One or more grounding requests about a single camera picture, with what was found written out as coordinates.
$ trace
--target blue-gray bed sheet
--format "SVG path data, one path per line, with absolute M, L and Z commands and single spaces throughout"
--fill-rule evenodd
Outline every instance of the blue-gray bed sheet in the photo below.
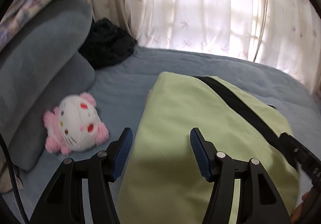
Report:
M 97 71 L 96 81 L 89 92 L 97 101 L 97 110 L 110 130 L 110 140 L 83 153 L 73 153 L 74 160 L 90 158 L 118 139 L 124 127 L 136 134 L 144 111 L 145 99 L 157 76 L 163 71 L 193 76 L 215 75 L 252 94 L 266 104 L 275 106 L 290 122 L 294 136 L 321 158 L 321 116 L 304 87 L 283 72 L 234 58 L 136 47 L 133 56 L 119 65 Z M 51 176 L 65 156 L 42 153 L 35 168 L 20 177 L 24 189 L 21 199 L 30 217 Z M 117 207 L 122 177 L 111 184 Z M 301 175 L 302 195 L 311 187 Z M 86 223 L 91 224 L 88 186 L 84 181 L 84 211 Z M 22 222 L 13 193 L 4 195 L 5 201 Z

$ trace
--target blue gripper pad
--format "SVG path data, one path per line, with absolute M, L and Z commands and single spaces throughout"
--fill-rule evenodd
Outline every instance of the blue gripper pad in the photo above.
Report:
M 127 132 L 123 143 L 121 144 L 121 147 L 118 150 L 118 153 L 115 157 L 114 160 L 114 170 L 111 175 L 111 177 L 114 179 L 114 181 L 121 176 L 130 148 L 132 147 L 133 144 L 133 132 L 131 129 Z
M 211 177 L 210 161 L 206 156 L 204 148 L 194 130 L 191 131 L 190 141 L 201 175 L 209 181 Z

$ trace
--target gray pillow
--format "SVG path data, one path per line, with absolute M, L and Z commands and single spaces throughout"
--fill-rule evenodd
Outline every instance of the gray pillow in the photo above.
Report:
M 9 152 L 15 165 L 24 170 L 35 165 L 47 137 L 42 121 L 44 112 L 52 110 L 65 96 L 85 91 L 94 80 L 94 69 L 76 53 L 48 84 L 14 134 Z
M 91 21 L 87 2 L 54 0 L 0 53 L 0 133 L 7 144 L 51 79 L 83 44 Z

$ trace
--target black cable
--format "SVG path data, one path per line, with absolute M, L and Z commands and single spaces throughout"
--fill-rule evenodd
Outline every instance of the black cable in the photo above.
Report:
M 1 146 L 2 150 L 3 150 L 5 158 L 7 160 L 7 165 L 8 165 L 8 169 L 9 169 L 9 175 L 10 175 L 10 180 L 11 180 L 11 184 L 12 184 L 12 189 L 13 189 L 14 196 L 16 198 L 16 202 L 17 202 L 20 214 L 21 214 L 24 222 L 26 224 L 29 224 L 29 220 L 28 220 L 27 214 L 26 214 L 26 212 L 25 212 L 25 210 L 23 208 L 23 204 L 22 204 L 22 201 L 21 201 L 21 198 L 20 198 L 20 195 L 19 195 L 17 182 L 16 182 L 16 177 L 15 177 L 14 169 L 13 169 L 13 163 L 11 161 L 9 150 L 8 150 L 8 147 L 5 144 L 5 141 L 4 141 L 4 139 L 3 139 L 1 134 L 0 134 L 0 146 Z

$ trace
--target green fabric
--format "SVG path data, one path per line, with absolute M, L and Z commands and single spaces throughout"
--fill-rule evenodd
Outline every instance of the green fabric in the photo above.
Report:
M 272 107 L 217 77 L 279 136 L 292 134 Z M 119 193 L 121 224 L 200 224 L 213 184 L 201 176 L 189 133 L 198 127 L 217 150 L 234 159 L 258 158 L 289 213 L 295 207 L 299 175 L 284 156 L 200 80 L 168 72 L 159 75 L 147 101 Z M 236 222 L 236 181 L 230 224 Z

